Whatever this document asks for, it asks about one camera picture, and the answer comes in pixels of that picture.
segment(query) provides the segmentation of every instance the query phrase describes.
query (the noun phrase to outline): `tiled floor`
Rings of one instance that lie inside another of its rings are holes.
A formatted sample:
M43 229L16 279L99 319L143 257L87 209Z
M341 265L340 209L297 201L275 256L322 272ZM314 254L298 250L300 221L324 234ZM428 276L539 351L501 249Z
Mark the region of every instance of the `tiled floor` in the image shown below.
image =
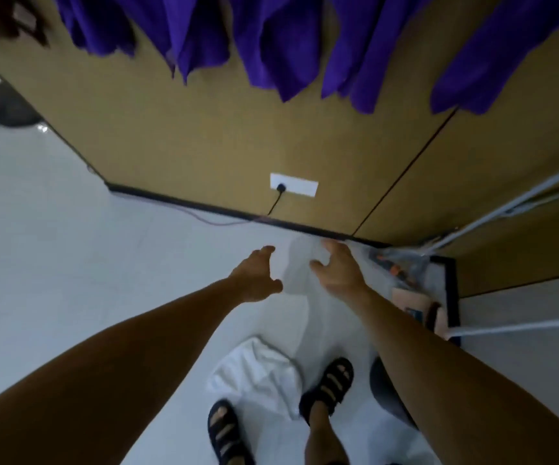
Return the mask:
M334 354L353 361L355 385L332 422L354 463L437 462L419 433L372 398L364 330L307 270L311 257L324 258L317 238L254 223L207 226L170 206L112 195L52 132L34 128L0 128L0 391L85 337L226 276L265 244L277 247L272 273L285 292L229 315L125 463L215 463L205 422L216 398L203 385L253 334L295 359L306 385ZM388 295L385 275L360 262ZM239 412L260 464L303 460L304 422L244 405Z

